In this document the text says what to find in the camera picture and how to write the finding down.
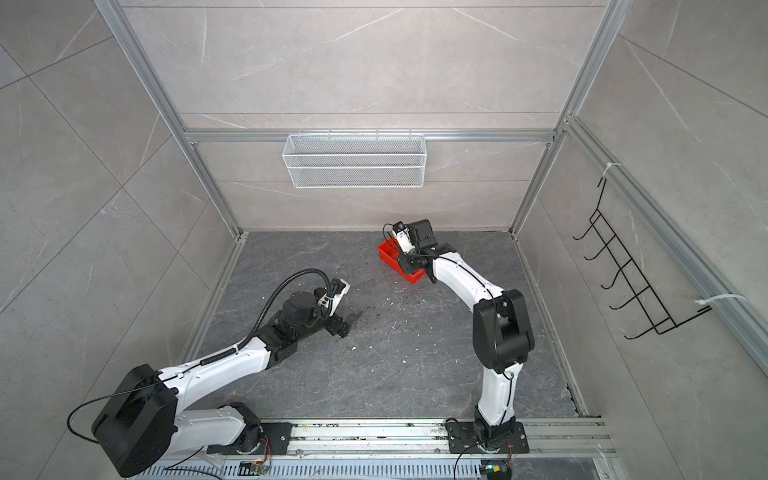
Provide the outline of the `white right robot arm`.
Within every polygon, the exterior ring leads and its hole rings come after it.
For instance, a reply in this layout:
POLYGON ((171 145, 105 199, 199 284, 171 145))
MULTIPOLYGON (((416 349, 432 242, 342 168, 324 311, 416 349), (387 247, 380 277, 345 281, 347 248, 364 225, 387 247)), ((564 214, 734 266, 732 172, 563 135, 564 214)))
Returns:
POLYGON ((385 239, 397 252, 404 273, 422 270, 462 300, 472 314, 472 345, 482 365, 483 381, 476 406, 475 431, 491 439, 513 429, 518 377, 535 336, 524 295, 493 284, 447 243, 439 243, 427 219, 387 228, 385 239))

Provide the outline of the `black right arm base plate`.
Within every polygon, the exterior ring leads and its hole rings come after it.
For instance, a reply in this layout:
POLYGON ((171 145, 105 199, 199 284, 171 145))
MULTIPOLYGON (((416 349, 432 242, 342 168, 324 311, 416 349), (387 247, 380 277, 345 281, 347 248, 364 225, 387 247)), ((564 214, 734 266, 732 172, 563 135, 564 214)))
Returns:
POLYGON ((500 426, 488 426, 482 419, 463 422, 449 418, 444 421, 443 426, 452 454, 527 454, 530 452, 524 425, 515 418, 500 426))

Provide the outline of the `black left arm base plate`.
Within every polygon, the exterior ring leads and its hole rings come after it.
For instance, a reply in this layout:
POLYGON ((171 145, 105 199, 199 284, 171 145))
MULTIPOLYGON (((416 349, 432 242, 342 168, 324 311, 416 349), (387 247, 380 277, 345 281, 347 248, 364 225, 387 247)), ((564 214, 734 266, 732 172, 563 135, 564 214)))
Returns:
POLYGON ((231 445, 211 445, 207 454, 222 455, 285 455, 291 439, 293 424, 288 422, 261 423, 247 426, 231 445))

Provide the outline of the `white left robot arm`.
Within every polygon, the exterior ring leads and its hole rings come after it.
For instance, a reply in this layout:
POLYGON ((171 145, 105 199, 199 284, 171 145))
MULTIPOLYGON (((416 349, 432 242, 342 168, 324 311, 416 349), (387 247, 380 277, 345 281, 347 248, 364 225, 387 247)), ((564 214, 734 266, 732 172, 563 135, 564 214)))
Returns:
POLYGON ((91 431, 117 473, 128 478, 164 455, 205 447, 251 452, 260 443, 260 419, 243 403, 210 410, 191 405, 234 381, 265 371, 294 354, 318 331, 345 337, 350 326, 336 312, 348 284, 331 294, 292 294, 256 333, 207 357, 155 370, 130 370, 94 420, 91 431))

